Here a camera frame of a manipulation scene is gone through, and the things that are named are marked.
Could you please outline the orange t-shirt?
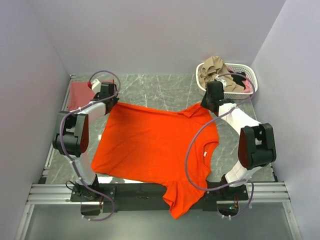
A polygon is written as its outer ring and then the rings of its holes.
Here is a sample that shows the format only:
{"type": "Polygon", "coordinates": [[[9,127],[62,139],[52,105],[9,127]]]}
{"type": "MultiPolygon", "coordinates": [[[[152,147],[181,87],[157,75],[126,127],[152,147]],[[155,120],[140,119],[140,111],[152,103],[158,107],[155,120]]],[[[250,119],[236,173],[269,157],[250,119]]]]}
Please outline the orange t-shirt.
{"type": "Polygon", "coordinates": [[[173,218],[205,193],[219,134],[199,103],[179,112],[118,103],[111,110],[91,167],[99,174],[166,187],[173,218]]]}

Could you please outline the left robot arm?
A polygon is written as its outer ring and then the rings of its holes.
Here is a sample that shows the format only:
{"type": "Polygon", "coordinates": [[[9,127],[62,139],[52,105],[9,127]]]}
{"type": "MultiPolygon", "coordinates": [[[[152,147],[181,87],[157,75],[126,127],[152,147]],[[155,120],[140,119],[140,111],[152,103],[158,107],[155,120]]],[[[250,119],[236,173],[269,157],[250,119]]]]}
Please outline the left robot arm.
{"type": "Polygon", "coordinates": [[[111,112],[119,100],[118,89],[113,82],[103,82],[93,89],[97,92],[89,103],[72,111],[58,113],[52,146],[68,160],[76,176],[74,182],[66,182],[67,185],[73,185],[71,191],[74,197],[85,201],[111,202],[112,196],[101,190],[98,176],[90,164],[89,126],[111,112]]]}

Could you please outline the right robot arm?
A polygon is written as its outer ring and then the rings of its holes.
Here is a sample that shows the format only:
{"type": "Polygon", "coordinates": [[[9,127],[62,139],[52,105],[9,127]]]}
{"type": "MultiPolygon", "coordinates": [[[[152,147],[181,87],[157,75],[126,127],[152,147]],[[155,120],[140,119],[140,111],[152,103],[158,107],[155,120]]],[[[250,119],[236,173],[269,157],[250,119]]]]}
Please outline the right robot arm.
{"type": "Polygon", "coordinates": [[[230,185],[218,190],[223,200],[231,200],[242,193],[245,181],[250,180],[255,172],[276,160],[273,127],[253,119],[233,100],[225,98],[220,81],[206,84],[201,106],[227,122],[239,134],[238,161],[220,181],[221,185],[230,185]]]}

